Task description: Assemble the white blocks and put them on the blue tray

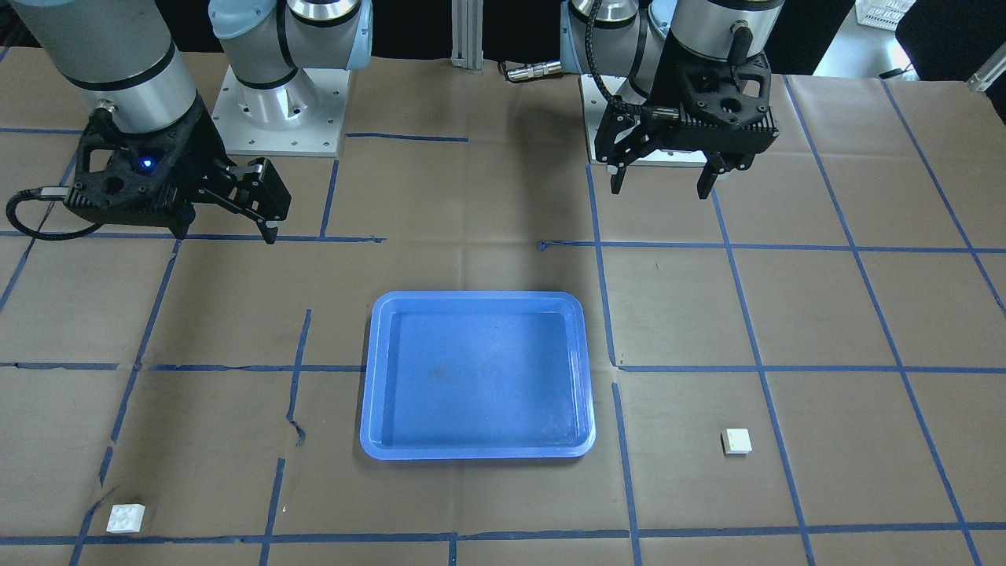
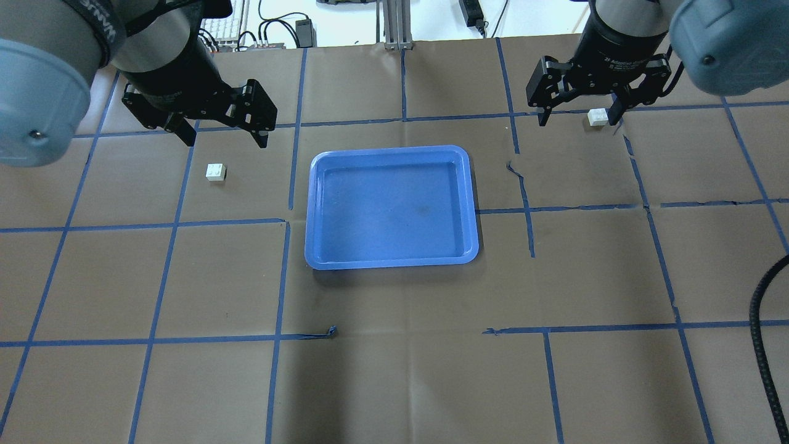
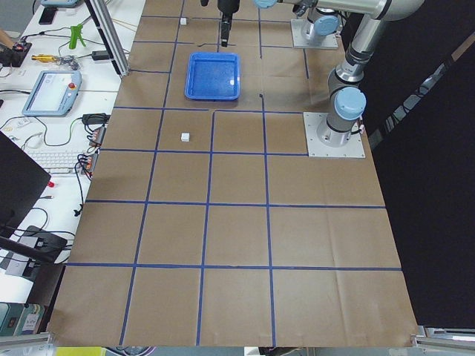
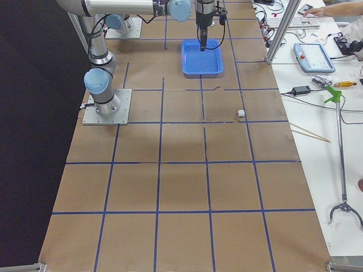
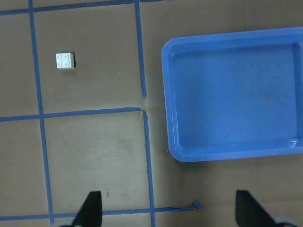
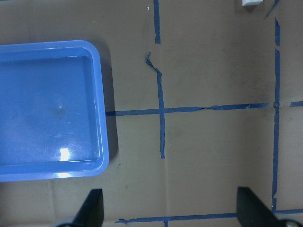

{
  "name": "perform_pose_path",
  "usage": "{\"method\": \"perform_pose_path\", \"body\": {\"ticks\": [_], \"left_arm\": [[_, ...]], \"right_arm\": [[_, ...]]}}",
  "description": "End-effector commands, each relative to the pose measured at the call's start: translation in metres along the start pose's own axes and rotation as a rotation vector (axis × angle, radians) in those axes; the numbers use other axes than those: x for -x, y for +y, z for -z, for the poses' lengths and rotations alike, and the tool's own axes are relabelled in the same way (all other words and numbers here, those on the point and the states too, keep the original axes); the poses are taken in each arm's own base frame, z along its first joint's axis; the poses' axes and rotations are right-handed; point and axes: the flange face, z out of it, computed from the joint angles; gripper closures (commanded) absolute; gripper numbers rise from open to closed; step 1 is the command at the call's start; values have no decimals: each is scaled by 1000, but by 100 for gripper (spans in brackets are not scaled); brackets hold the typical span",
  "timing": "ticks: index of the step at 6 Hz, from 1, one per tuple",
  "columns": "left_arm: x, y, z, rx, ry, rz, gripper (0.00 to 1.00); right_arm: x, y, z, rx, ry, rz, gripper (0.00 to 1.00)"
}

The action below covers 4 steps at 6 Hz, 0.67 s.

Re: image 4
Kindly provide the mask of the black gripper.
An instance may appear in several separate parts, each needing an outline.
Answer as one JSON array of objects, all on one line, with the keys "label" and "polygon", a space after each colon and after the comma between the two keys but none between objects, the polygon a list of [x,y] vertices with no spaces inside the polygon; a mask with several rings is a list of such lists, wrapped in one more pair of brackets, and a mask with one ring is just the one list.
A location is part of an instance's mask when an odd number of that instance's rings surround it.
[{"label": "black gripper", "polygon": [[214,17],[219,19],[220,25],[225,25],[227,10],[220,5],[219,1],[196,1],[196,24],[200,28],[199,38],[201,52],[205,51],[208,41],[208,27],[212,25]]}]

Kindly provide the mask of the person hand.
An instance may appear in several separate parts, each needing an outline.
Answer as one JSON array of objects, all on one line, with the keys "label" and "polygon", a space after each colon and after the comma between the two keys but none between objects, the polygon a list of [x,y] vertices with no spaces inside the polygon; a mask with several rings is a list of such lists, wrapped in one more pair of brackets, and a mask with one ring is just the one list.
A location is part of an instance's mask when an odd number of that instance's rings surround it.
[{"label": "person hand", "polygon": [[324,13],[323,13],[323,9],[322,8],[311,8],[309,10],[307,10],[304,14],[303,14],[304,17],[307,17],[307,16],[313,16],[313,17],[317,17],[317,18],[320,18],[320,17],[323,17],[324,16]]}]

